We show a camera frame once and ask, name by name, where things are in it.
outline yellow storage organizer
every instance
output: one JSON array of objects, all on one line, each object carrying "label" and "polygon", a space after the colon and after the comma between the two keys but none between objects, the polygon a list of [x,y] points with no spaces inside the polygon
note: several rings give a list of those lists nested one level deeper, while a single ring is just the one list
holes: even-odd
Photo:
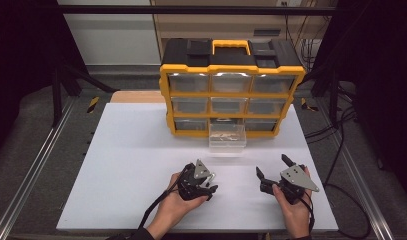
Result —
[{"label": "yellow storage organizer", "polygon": [[304,75],[289,41],[170,39],[159,80],[167,125],[178,136],[274,137]]}]

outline hand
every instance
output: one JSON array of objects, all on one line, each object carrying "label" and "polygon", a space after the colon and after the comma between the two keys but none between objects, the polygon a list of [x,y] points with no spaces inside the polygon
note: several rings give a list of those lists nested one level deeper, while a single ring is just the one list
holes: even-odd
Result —
[{"label": "hand", "polygon": [[[171,177],[168,189],[175,183],[179,173],[175,173]],[[159,204],[156,216],[147,227],[147,231],[154,239],[161,239],[169,229],[174,227],[181,219],[191,210],[202,205],[208,196],[201,196],[190,201],[184,201],[178,191],[173,191]]]},{"label": "hand", "polygon": [[[308,168],[305,168],[305,173],[310,176]],[[300,201],[291,205],[284,196],[281,189],[274,184],[272,186],[275,198],[277,199],[284,216],[285,227],[291,238],[300,238],[309,236],[309,210]],[[306,189],[306,194],[303,194],[303,201],[310,206],[310,196],[312,191]]]}]

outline black curtain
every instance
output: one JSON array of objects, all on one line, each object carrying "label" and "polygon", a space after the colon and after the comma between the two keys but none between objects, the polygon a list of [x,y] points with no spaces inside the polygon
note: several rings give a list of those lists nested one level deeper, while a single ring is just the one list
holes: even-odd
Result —
[{"label": "black curtain", "polygon": [[0,0],[0,147],[19,112],[20,100],[52,83],[59,64],[87,69],[61,13],[38,10],[56,0]]},{"label": "black curtain", "polygon": [[[318,66],[347,27],[336,23],[324,37]],[[407,192],[407,1],[371,1],[349,33],[335,56],[335,76],[355,83],[354,105],[364,129]]]}]

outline clear plastic tray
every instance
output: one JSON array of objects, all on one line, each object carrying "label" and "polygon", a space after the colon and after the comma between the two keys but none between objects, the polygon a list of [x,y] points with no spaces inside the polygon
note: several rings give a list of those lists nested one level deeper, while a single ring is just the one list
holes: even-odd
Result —
[{"label": "clear plastic tray", "polygon": [[244,126],[246,131],[272,131],[277,121],[275,118],[246,118]]},{"label": "clear plastic tray", "polygon": [[171,97],[172,108],[176,113],[206,113],[208,98]]},{"label": "clear plastic tray", "polygon": [[212,113],[244,113],[247,98],[220,98],[212,97]]},{"label": "clear plastic tray", "polygon": [[246,73],[217,73],[212,76],[212,91],[248,92],[251,79]]},{"label": "clear plastic tray", "polygon": [[206,131],[206,118],[174,118],[176,130]]},{"label": "clear plastic tray", "polygon": [[228,148],[244,148],[246,146],[246,132],[243,119],[211,118],[209,127],[209,147],[217,150]]},{"label": "clear plastic tray", "polygon": [[282,98],[250,98],[248,114],[281,114],[285,99]]},{"label": "clear plastic tray", "polygon": [[207,92],[209,75],[198,73],[171,73],[168,75],[171,91],[176,92]]},{"label": "clear plastic tray", "polygon": [[295,78],[294,75],[256,75],[253,80],[252,92],[288,93]]}]

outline white table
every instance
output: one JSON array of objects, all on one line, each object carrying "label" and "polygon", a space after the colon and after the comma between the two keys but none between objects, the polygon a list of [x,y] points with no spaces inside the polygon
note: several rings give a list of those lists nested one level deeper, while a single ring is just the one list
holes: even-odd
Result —
[{"label": "white table", "polygon": [[[57,229],[71,232],[136,229],[145,210],[166,189],[172,173],[201,159],[216,173],[213,198],[192,211],[172,232],[264,232],[284,229],[273,196],[259,191],[258,166],[280,179],[286,154],[305,164],[321,189],[312,194],[315,231],[337,230],[295,109],[290,107],[274,139],[248,139],[241,153],[211,153],[207,138],[175,137],[164,103],[108,103]],[[156,209],[147,220],[154,217]]]}]

